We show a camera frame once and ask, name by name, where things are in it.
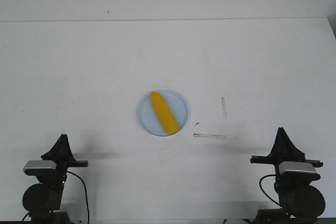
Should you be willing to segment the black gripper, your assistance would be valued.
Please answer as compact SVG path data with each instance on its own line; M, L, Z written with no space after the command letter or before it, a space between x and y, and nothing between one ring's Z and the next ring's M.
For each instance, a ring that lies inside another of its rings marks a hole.
M250 159L250 162L252 164L268 164L268 165L274 165L275 167L275 172L276 176L279 177L280 180L295 180L295 179L290 179L290 178L283 178L279 176L279 169L278 166L280 163L285 162L285 160L280 160L280 159L274 159L271 157L277 157L280 156L282 153L282 134L283 134L283 139L284 139L284 145L286 146L286 155L292 159L292 160L304 160L304 161L290 161L290 162L305 162L305 163L311 163L314 168L320 168L323 166L323 163L320 161L315 161L315 160L305 160L305 153L300 151L295 147L293 142L290 140L289 136L287 135L285 129L283 127L279 127L277 130L275 142L272 146L271 152L269 154L270 157L268 156L252 156ZM313 182L313 181L306 181L306 180L295 180L299 182Z
M65 142L65 156L63 158L63 143ZM62 134L54 146L41 156L44 162L50 161L55 164L55 168L50 166L42 172L40 182L54 190L63 190L67 180L67 171L69 168L88 167L87 160L78 161L74 158L70 148L68 135Z

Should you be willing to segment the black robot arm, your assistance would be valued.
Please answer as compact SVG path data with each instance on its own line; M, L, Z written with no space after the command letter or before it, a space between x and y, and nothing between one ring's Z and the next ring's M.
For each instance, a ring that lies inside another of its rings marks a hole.
M88 161L74 158L67 134L61 134L54 146L41 156L31 160L23 168L24 174L34 176L38 183L31 185L23 194L22 204L30 217L30 223L72 223L67 212L60 211L67 175L77 177L84 188L87 223L90 210L87 187L84 180L69 168L88 167Z
M326 206L323 194L312 182L321 179L317 168L323 166L319 160L306 159L305 153L295 147L285 129L277 130L274 145L267 156L253 155L252 164L273 165L274 174L259 180L259 188L264 193L262 182L274 177L274 190L278 201L268 194L265 196L275 203L276 209L259 209L253 223L316 223Z

